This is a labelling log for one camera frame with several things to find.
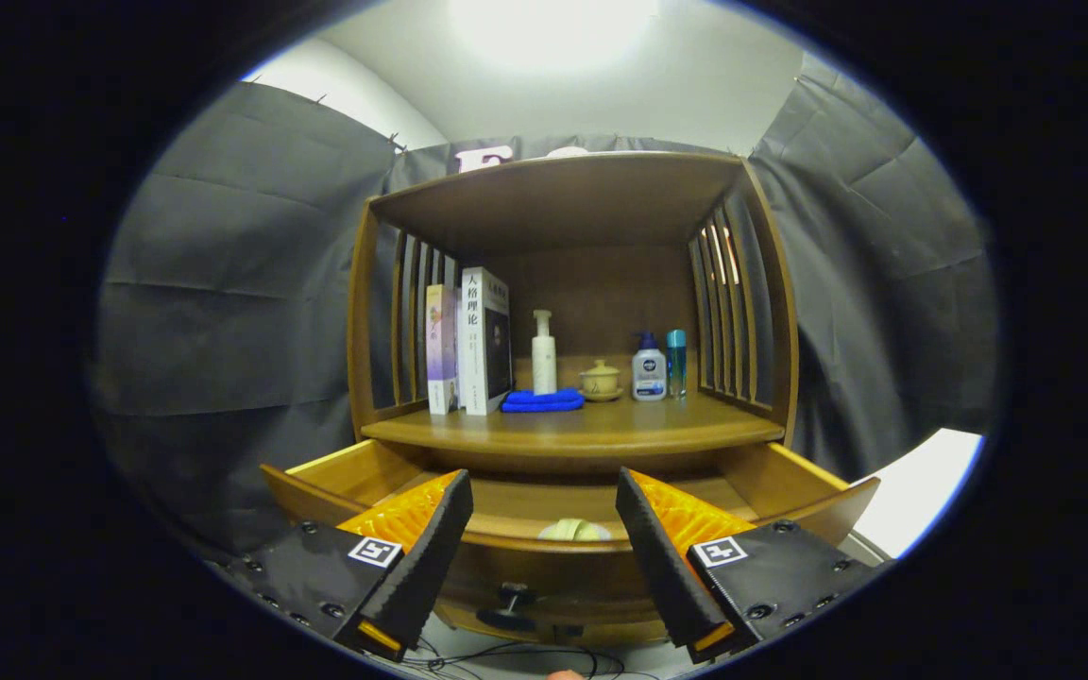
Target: gray curtain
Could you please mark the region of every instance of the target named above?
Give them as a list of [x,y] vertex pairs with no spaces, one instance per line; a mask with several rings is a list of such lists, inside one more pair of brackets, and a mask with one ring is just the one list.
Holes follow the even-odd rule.
[[91,384],[110,455],[196,539],[261,545],[286,520],[259,463],[354,442],[350,249],[392,161],[342,113],[238,83],[139,186],[104,275]]
[[982,432],[999,331],[988,233],[925,140],[806,55],[750,160],[798,300],[794,447],[857,479],[940,426]]

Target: ceiling light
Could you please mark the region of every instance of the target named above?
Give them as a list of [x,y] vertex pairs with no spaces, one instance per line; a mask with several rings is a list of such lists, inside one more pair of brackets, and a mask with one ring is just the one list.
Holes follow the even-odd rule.
[[657,0],[450,0],[459,39],[491,64],[573,72],[622,58],[657,16]]

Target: small teal bottle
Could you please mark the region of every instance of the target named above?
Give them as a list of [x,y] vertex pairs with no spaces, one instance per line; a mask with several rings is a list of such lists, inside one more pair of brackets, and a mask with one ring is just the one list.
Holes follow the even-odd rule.
[[687,333],[681,327],[666,334],[666,383],[673,399],[687,396]]

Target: white pump bottle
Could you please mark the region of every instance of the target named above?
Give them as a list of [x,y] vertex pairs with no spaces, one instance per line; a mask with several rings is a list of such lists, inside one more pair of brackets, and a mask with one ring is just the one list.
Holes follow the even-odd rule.
[[556,393],[556,337],[547,334],[547,320],[553,312],[534,310],[535,337],[532,337],[532,393]]

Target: open drawer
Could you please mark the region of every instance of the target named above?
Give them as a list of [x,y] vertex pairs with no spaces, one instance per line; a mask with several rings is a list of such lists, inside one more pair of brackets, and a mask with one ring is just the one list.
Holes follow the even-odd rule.
[[[743,519],[793,519],[833,545],[879,483],[850,487],[775,443],[692,454],[681,470],[642,461],[641,472]],[[338,524],[461,462],[456,452],[366,440],[294,469],[262,466],[262,472],[290,521]],[[469,473],[474,510],[435,608],[445,622],[520,641],[609,645],[665,636],[616,512],[616,474]],[[539,539],[566,517],[595,522],[610,539]],[[497,589],[505,582],[524,583],[535,594],[534,603],[517,607],[534,620],[534,633],[502,632],[477,619],[483,608],[503,606]]]

